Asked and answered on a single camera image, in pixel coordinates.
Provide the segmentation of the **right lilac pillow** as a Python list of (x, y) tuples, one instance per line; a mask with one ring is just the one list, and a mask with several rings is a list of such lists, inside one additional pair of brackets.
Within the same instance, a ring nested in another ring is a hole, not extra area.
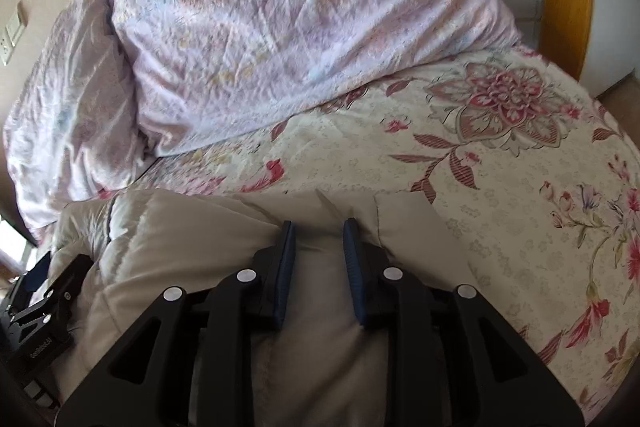
[(157, 156), (265, 128), (370, 81), (520, 38), (501, 0), (112, 0)]

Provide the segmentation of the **floral bed cover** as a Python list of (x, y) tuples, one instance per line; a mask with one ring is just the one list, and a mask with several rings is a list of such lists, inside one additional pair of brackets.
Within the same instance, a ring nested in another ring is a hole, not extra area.
[(158, 160), (124, 194), (416, 193), (595, 421), (639, 356), (639, 152), (529, 49), (467, 53)]

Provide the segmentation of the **lilac pillow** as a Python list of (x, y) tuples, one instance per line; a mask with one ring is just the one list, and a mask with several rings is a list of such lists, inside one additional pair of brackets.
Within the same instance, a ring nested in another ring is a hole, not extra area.
[(501, 0), (112, 0), (157, 156), (265, 128), (370, 81), (520, 38)]
[(110, 0), (70, 0), (3, 127), (17, 209), (33, 236), (64, 207), (134, 182), (152, 164)]

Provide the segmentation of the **beige puffer jacket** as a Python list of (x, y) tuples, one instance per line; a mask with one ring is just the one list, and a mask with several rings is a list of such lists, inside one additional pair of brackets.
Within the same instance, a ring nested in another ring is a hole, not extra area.
[(79, 254), (93, 265), (72, 318), (73, 348), (52, 369), (61, 397), (73, 393), (162, 291), (217, 285), (246, 268), (291, 221), (296, 258), (283, 329), (254, 343), (257, 424), (382, 425), (387, 341), (364, 333), (355, 317), (342, 241), (348, 219), (428, 285), (450, 289), (475, 281), (464, 245), (416, 193), (141, 190), (67, 206), (54, 230), (50, 274)]

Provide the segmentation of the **white wall socket plate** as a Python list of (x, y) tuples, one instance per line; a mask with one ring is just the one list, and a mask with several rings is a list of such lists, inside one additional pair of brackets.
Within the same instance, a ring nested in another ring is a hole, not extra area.
[(14, 44), (12, 43), (6, 28), (0, 30), (0, 61), (3, 66), (8, 66), (14, 53)]

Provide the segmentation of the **left lilac pillow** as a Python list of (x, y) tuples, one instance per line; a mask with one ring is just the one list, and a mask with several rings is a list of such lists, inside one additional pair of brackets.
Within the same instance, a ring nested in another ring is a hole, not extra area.
[(33, 236), (64, 207), (134, 182), (152, 164), (110, 0), (70, 0), (3, 127), (17, 209)]

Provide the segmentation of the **white wall switch plate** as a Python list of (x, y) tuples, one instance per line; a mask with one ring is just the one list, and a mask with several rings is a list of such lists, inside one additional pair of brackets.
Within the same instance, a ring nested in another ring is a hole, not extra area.
[(17, 3), (13, 14), (11, 15), (6, 30), (8, 31), (10, 40), (14, 46), (20, 41), (21, 36), (26, 28), (26, 18), (24, 17), (21, 3)]

